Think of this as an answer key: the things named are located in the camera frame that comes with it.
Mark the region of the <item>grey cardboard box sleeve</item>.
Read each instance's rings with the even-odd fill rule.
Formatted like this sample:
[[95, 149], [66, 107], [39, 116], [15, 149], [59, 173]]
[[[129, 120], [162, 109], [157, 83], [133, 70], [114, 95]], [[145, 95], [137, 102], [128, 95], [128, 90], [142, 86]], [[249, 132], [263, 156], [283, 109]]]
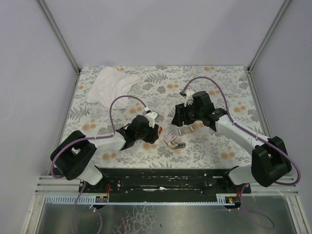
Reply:
[[194, 129], [192, 128], [192, 126], [187, 126], [187, 127], [180, 128], [178, 132], [181, 136], [183, 136], [183, 135], [193, 133]]

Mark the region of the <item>aluminium frame post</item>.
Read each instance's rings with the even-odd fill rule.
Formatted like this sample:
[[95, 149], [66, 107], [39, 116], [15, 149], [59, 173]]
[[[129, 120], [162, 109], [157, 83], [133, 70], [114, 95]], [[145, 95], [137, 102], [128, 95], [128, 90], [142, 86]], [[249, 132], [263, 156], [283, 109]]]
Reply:
[[262, 53], [264, 52], [267, 44], [269, 43], [271, 37], [273, 36], [275, 30], [277, 29], [279, 23], [281, 22], [282, 18], [284, 17], [285, 13], [287, 12], [291, 3], [292, 3], [292, 0], [284, 0], [282, 5], [280, 6], [277, 14], [275, 15], [272, 23], [270, 24], [270, 26], [269, 26], [266, 34], [265, 34], [259, 48], [257, 49], [256, 54], [254, 55], [253, 59], [251, 60], [251, 62], [247, 66], [247, 71], [249, 72], [249, 74], [252, 72], [252, 70], [256, 66], [258, 60], [260, 59]]
[[55, 21], [52, 12], [50, 11], [47, 3], [44, 0], [36, 0], [36, 3], [39, 7], [39, 9], [41, 10], [43, 16], [46, 18], [47, 23], [49, 24], [54, 36], [56, 37], [62, 51], [64, 52], [67, 60], [69, 61], [71, 67], [73, 68], [73, 70], [79, 74], [80, 73], [80, 67], [76, 61], [76, 59], [74, 58], [64, 36], [62, 35], [57, 22]]

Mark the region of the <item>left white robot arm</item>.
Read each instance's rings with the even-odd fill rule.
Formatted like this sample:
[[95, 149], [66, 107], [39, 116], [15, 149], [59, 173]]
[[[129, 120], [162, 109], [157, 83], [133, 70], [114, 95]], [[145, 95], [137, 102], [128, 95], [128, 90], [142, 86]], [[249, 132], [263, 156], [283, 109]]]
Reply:
[[157, 113], [151, 111], [143, 116], [137, 115], [130, 124], [110, 135], [87, 137], [79, 130], [72, 132], [50, 156], [52, 166], [61, 172], [61, 175], [56, 175], [54, 169], [50, 169], [51, 175], [67, 180], [78, 178], [97, 185], [103, 174], [96, 166], [89, 164], [93, 155], [126, 150], [139, 140], [153, 144], [159, 137], [156, 117]]

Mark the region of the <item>aluminium cross rail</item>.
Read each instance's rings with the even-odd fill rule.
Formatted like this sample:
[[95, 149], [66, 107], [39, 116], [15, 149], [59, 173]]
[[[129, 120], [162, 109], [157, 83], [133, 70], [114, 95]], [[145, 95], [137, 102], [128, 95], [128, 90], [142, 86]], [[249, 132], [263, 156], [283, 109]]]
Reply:
[[35, 194], [37, 195], [62, 195], [78, 194], [81, 181], [79, 179], [67, 180], [53, 178], [50, 175], [39, 177]]

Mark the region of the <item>red staple box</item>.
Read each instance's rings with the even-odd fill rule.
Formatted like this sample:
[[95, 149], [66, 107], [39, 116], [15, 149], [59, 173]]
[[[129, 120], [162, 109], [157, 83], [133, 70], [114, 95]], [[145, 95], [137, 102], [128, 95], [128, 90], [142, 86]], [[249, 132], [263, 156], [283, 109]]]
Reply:
[[175, 133], [170, 133], [169, 135], [167, 135], [163, 141], [166, 143], [166, 144], [170, 144], [172, 141], [174, 141], [176, 139], [176, 134]]

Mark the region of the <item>beige brown stapler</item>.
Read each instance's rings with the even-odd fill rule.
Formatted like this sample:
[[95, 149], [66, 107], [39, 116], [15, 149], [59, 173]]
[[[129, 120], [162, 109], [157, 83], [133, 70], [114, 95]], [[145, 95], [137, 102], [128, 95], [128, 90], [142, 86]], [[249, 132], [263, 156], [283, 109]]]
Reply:
[[170, 147], [173, 149], [183, 149], [186, 147], [186, 144], [184, 142], [170, 142]]

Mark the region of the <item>white cloth towel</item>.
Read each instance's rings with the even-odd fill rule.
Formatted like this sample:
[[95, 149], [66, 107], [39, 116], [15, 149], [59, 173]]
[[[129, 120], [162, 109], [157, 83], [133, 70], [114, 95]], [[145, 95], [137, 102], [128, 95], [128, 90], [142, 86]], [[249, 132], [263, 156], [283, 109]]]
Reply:
[[129, 75], [114, 67], [104, 67], [91, 86], [86, 101], [101, 104], [105, 108], [123, 110], [128, 106], [128, 99], [117, 97], [127, 95], [131, 88], [142, 82], [139, 75]]

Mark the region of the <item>left aluminium frame post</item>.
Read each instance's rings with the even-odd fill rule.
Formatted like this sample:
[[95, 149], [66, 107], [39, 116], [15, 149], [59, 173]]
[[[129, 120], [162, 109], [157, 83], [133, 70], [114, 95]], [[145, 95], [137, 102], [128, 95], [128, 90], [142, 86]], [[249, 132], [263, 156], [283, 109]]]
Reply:
[[76, 61], [76, 59], [74, 58], [64, 36], [62, 35], [57, 22], [55, 21], [52, 12], [50, 11], [47, 3], [44, 0], [36, 0], [36, 3], [39, 7], [39, 9], [41, 10], [43, 16], [46, 18], [47, 23], [49, 24], [54, 36], [56, 37], [62, 51], [64, 52], [67, 60], [69, 61], [71, 67], [73, 68], [73, 70], [79, 74], [80, 73], [80, 67]]

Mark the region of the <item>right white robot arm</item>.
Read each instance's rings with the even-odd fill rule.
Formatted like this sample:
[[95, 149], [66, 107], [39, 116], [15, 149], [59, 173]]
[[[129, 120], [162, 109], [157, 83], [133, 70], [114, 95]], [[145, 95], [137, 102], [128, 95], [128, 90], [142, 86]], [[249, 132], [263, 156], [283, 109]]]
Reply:
[[232, 139], [251, 155], [250, 165], [229, 170], [228, 177], [233, 184], [257, 182], [263, 187], [269, 187], [290, 172], [292, 166], [284, 156], [286, 148], [282, 139], [277, 136], [258, 136], [248, 128], [238, 127], [226, 110], [214, 107], [205, 91], [195, 93], [186, 90], [180, 92], [180, 95], [184, 102], [175, 106], [172, 125], [182, 127], [201, 121], [204, 126]]

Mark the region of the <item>floral patterned table mat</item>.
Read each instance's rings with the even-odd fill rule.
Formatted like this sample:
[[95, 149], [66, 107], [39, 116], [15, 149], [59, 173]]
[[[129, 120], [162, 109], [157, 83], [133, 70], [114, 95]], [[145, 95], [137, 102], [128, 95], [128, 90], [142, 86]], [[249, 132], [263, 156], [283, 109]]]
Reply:
[[129, 91], [125, 110], [109, 111], [86, 101], [87, 93], [102, 70], [100, 66], [82, 68], [64, 137], [80, 130], [87, 136], [110, 134], [143, 113], [143, 107], [158, 114], [156, 122], [164, 128], [154, 144], [142, 140], [124, 151], [110, 151], [92, 157], [90, 164], [116, 168], [231, 168], [250, 164], [251, 156], [232, 139], [216, 133], [198, 121], [194, 132], [177, 136], [183, 149], [170, 148], [163, 139], [178, 133], [171, 124], [175, 105], [183, 102], [180, 91], [187, 86], [206, 91], [217, 108], [229, 108], [231, 116], [259, 134], [265, 134], [252, 97], [247, 69], [243, 66], [119, 66], [118, 71], [139, 75], [142, 82]]

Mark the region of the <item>right aluminium frame post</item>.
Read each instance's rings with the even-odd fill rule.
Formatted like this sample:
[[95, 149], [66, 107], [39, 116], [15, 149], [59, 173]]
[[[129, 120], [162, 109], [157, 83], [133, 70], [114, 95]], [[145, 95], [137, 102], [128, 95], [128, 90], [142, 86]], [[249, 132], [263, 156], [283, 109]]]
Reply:
[[251, 62], [247, 66], [247, 71], [249, 72], [249, 74], [252, 72], [252, 70], [256, 66], [258, 60], [260, 59], [262, 53], [264, 52], [267, 44], [269, 43], [271, 37], [273, 36], [275, 30], [277, 29], [279, 23], [281, 22], [282, 18], [284, 17], [285, 13], [287, 12], [291, 3], [292, 3], [292, 0], [284, 0], [282, 5], [280, 6], [277, 14], [275, 15], [272, 23], [270, 24], [270, 26], [269, 26], [266, 34], [265, 34], [259, 48], [257, 49], [256, 54], [254, 55], [253, 59], [251, 60]]

